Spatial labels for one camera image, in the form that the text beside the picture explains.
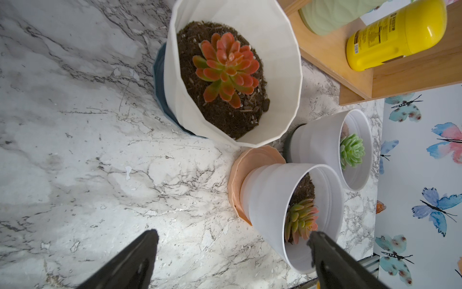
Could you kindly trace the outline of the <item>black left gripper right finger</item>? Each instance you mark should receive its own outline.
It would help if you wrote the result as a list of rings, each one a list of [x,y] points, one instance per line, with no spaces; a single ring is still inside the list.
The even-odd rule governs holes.
[[[337,245],[326,233],[310,234],[312,266],[322,289],[385,289],[387,286]]]

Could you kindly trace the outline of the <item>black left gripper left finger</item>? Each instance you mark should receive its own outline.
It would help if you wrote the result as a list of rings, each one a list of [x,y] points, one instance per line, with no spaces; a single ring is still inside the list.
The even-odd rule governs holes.
[[[146,289],[155,267],[159,236],[144,231],[138,238],[100,268],[80,289]]]

